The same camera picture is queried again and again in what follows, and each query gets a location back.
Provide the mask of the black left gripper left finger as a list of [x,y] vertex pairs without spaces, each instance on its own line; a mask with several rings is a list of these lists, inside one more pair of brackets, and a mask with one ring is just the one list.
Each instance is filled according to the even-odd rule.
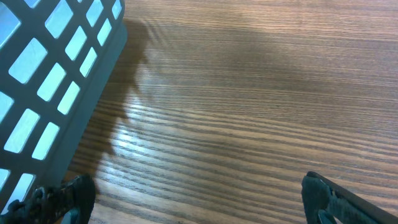
[[76,176],[59,186],[41,186],[31,197],[15,200],[1,215],[1,223],[79,223],[90,220],[96,198],[96,186],[88,174]]

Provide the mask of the grey plastic basket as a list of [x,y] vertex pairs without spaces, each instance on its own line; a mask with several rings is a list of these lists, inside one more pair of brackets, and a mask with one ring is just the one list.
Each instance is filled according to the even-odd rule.
[[59,184],[127,41],[124,0],[1,1],[1,213]]

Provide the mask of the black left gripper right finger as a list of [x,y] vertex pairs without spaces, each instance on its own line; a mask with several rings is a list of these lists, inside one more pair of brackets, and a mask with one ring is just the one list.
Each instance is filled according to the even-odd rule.
[[308,224],[397,224],[396,216],[312,171],[302,180],[302,202]]

